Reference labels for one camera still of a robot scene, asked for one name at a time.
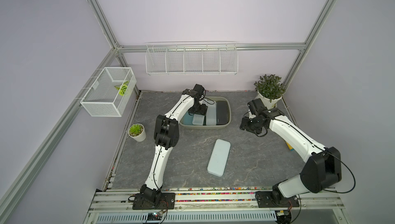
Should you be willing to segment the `clear pencil case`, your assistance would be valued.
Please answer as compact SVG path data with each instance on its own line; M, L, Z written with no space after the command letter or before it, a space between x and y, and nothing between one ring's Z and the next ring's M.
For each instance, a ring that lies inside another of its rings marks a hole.
M204 115L194 114L193 119L192 119L192 124L198 125L198 126L203 126L204 120L205 120Z
M217 125L217 103L207 105L207 113L206 113L206 125L214 126Z

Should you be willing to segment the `teal ribbed pencil case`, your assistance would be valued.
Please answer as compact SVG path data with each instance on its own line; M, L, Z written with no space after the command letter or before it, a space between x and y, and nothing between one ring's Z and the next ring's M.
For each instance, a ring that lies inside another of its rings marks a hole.
M182 121L182 123L184 124L184 125L193 125L193 117L194 117L194 115L190 115L189 113L186 113L185 115L184 115L184 117L183 117L183 121Z

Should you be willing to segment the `grey-green plastic storage box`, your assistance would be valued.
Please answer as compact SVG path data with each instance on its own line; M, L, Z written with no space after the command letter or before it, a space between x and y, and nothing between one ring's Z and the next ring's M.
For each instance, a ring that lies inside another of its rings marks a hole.
M229 103L229 101L228 101L226 98L224 98L224 97L211 96L211 97L206 97L206 98L204 98L204 100L201 101L201 103L202 103L202 104L205 104L205 105L208 105L208 104L209 104L208 101L210 101L210 103L212 103L212 102L214 102L214 101L215 101L215 102L217 102L217 101L226 101L226 102L228 103L228 117L229 117L229 122L228 122L226 125L207 126L207 125L206 125L206 120L204 120L204 125L203 125L203 126L198 126L198 125L184 125L184 124L182 123L182 121L183 121L183 118L182 118L181 121L180 121L180 126L181 126L181 127L185 127L185 128L189 128L189 129L221 129L221 128L227 127L227 126L231 123L231 117L232 117L232 115L231 115L231 108L230 108L230 103Z

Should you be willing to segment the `black pencil case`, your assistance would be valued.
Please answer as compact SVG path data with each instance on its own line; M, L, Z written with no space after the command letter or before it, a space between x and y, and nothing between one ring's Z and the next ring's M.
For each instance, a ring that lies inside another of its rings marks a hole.
M229 122L228 103L226 101L217 101L217 125L226 125Z

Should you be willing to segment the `light blue pencil case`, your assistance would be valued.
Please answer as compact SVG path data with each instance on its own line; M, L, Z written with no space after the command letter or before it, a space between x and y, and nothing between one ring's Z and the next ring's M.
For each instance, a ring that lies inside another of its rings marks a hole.
M222 177L230 151L231 143L217 139L207 166L207 171L218 177Z

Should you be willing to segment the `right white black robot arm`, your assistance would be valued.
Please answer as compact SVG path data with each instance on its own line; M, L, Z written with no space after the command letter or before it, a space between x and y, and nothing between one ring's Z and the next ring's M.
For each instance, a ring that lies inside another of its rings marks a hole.
M316 142L283 112L273 109L251 118L244 116L241 130L264 137L269 130L279 135L298 153L305 163L302 171L272 187L274 198L290 198L298 194L318 193L342 179L340 152Z

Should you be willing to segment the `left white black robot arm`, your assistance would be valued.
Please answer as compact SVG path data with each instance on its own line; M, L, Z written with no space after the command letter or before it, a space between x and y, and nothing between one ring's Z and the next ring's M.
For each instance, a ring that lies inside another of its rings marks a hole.
M205 116L208 107L201 103L204 97L205 88L196 84L193 89L185 89L182 92L179 101L170 111L157 116L154 129L154 159L149 176L141 187L144 196L156 195L161 191L169 155L179 141L179 121L187 113Z

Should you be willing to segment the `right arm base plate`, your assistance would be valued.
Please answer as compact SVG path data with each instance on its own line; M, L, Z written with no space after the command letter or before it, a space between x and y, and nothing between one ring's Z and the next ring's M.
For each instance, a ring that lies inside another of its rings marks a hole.
M293 208L300 207L297 196L289 198L283 197L277 191L258 191L255 193L255 198L259 208Z

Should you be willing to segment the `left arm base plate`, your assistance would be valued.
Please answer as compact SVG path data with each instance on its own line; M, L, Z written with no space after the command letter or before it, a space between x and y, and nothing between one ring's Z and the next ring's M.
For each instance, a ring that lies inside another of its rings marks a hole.
M138 193L134 196L133 210L172 210L175 205L174 193L159 192L155 196Z

